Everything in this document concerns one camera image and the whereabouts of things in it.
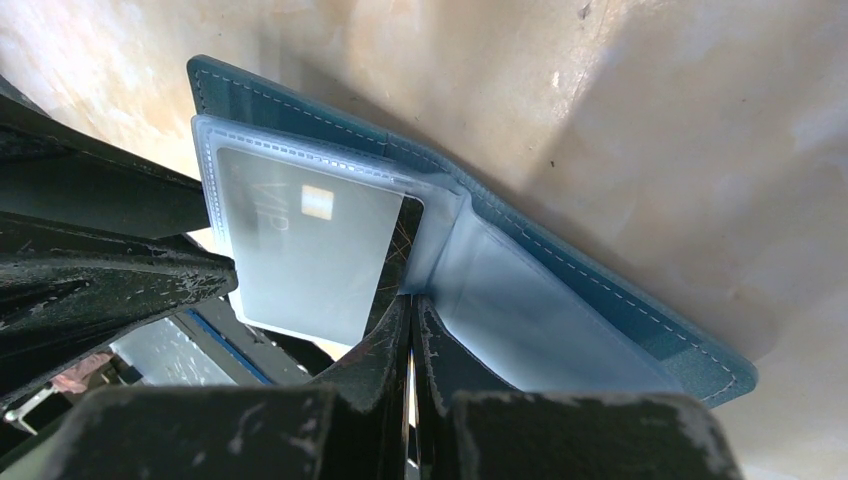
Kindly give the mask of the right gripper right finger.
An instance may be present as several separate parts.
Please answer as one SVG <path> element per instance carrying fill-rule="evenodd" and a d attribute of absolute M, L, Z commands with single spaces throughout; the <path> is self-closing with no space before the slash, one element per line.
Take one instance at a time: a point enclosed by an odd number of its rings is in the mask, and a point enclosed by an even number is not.
<path fill-rule="evenodd" d="M 516 389 L 411 300 L 424 479 L 739 479 L 715 418 L 669 393 Z"/>

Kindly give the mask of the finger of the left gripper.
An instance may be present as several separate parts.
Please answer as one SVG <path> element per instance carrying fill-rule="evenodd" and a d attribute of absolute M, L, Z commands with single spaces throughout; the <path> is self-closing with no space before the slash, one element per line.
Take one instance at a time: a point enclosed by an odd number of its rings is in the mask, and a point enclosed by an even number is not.
<path fill-rule="evenodd" d="M 150 239 L 209 225 L 199 181 L 58 122 L 7 80 L 1 209 Z"/>

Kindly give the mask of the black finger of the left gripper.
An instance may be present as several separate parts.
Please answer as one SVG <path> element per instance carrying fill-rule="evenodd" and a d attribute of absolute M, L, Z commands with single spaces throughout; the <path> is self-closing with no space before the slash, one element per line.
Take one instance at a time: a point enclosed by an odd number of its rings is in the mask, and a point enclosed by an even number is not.
<path fill-rule="evenodd" d="M 233 291 L 233 261 L 146 239 L 1 215 L 1 404 L 135 328 Z"/>

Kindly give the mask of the black VIP credit card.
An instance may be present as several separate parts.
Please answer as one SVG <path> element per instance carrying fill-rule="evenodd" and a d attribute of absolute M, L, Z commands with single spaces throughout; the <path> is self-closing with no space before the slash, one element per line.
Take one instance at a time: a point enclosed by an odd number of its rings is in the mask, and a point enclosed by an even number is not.
<path fill-rule="evenodd" d="M 218 199 L 247 324 L 353 346 L 399 289 L 424 206 L 414 197 L 233 148 Z"/>

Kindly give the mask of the teal card holder wallet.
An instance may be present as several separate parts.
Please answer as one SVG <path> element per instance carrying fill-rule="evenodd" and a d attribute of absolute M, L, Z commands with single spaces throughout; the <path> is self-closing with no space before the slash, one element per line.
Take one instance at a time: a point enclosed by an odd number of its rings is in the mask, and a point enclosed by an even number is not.
<path fill-rule="evenodd" d="M 398 295 L 423 295 L 485 366 L 529 392 L 675 392 L 715 407 L 755 367 L 552 237 L 439 153 L 208 56 L 187 64 L 209 221 L 221 148 L 325 169 L 420 200 Z"/>

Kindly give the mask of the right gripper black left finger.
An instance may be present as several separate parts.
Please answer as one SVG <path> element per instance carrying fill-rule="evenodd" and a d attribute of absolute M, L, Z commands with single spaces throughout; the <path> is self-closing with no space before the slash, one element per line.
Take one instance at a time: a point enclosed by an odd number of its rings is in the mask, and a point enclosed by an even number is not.
<path fill-rule="evenodd" d="M 410 306 L 294 386 L 112 387 L 86 397 L 5 479 L 402 479 Z"/>

